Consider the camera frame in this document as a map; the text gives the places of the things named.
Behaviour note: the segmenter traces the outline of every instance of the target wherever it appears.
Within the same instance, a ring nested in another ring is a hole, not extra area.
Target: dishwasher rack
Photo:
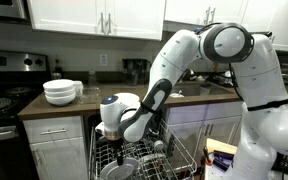
[[[94,128],[90,135],[90,179],[100,180],[101,170],[116,157],[106,141],[96,142]],[[164,148],[154,148],[158,140],[164,143]],[[140,162],[136,173],[129,179],[194,179],[197,163],[164,121],[160,123],[159,133],[153,133],[137,143],[124,143],[122,149],[124,157]]]

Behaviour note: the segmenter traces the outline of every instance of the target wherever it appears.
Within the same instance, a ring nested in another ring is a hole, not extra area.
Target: coffee maker
[[[146,59],[122,59],[124,83],[129,86],[143,85],[149,81],[151,62]]]

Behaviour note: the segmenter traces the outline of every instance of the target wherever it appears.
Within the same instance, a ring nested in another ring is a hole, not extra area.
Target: wall outlet
[[[100,54],[100,65],[107,66],[107,64],[108,64],[107,54]]]

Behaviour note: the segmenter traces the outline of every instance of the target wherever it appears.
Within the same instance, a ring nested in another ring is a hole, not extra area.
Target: tile backsplash
[[[122,71],[122,59],[144,58],[153,61],[172,36],[164,32],[162,41],[87,36],[33,31],[30,26],[0,23],[0,50],[45,54],[54,69],[58,58],[64,71]],[[99,55],[108,55],[108,66],[100,66]],[[197,60],[189,68],[212,72],[213,63]],[[219,71],[227,65],[219,65]]]

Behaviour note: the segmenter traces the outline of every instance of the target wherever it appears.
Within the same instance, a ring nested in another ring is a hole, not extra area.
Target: stove knob
[[[42,66],[44,63],[43,63],[42,60],[37,59],[37,60],[35,61],[35,64],[38,65],[38,66]]]
[[[30,65],[32,65],[32,64],[33,64],[33,61],[32,61],[32,60],[30,60],[29,58],[26,58],[26,59],[24,60],[24,64],[26,64],[26,65],[30,66]]]

